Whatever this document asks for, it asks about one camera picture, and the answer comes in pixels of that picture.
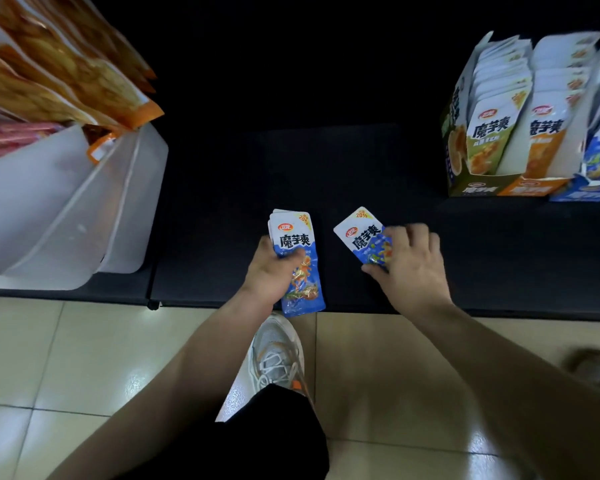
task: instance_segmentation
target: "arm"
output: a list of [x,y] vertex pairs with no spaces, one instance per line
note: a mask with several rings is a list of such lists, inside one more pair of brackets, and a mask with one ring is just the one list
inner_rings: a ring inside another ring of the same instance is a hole
[[440,238],[388,228],[388,273],[373,276],[471,387],[483,412],[544,480],[600,479],[600,392],[476,322],[451,301]]
[[48,480],[110,479],[150,460],[193,422],[214,421],[251,339],[287,291],[303,257],[300,248],[280,259],[263,237],[238,293]]

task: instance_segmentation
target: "hand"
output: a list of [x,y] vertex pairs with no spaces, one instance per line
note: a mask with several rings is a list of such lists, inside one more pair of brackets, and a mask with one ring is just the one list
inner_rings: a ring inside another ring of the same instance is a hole
[[387,227],[393,253],[387,262],[388,273],[375,264],[365,264],[370,274],[389,298],[392,306],[405,317],[452,305],[445,265],[440,253],[440,236],[429,232],[425,224]]
[[304,248],[279,258],[269,236],[263,235],[254,254],[241,290],[247,291],[266,306],[277,302],[287,292],[294,270],[304,259]]

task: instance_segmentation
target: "person's left hand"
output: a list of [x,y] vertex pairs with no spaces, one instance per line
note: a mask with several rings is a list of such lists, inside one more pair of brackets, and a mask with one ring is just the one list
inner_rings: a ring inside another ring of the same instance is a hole
[[268,235],[260,238],[241,290],[255,296],[261,303],[273,307],[289,288],[291,276],[304,259],[304,248],[279,258]]

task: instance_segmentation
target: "person's right arm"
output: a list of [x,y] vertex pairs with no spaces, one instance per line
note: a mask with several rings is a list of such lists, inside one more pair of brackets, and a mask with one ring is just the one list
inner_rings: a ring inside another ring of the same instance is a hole
[[484,414],[543,480],[600,479],[600,392],[498,335],[450,297],[440,238],[424,224],[388,228],[380,284],[471,387]]

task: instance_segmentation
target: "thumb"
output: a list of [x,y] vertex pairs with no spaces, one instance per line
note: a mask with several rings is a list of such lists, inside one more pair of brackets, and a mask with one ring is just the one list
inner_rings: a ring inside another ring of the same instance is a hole
[[363,264],[362,271],[375,279],[381,288],[388,282],[389,274],[377,264]]
[[285,265],[289,266],[291,269],[295,269],[296,267],[302,264],[305,254],[306,253],[304,252],[304,248],[296,248],[296,250],[293,251],[291,254],[288,254],[287,256],[283,257],[281,261],[283,261]]

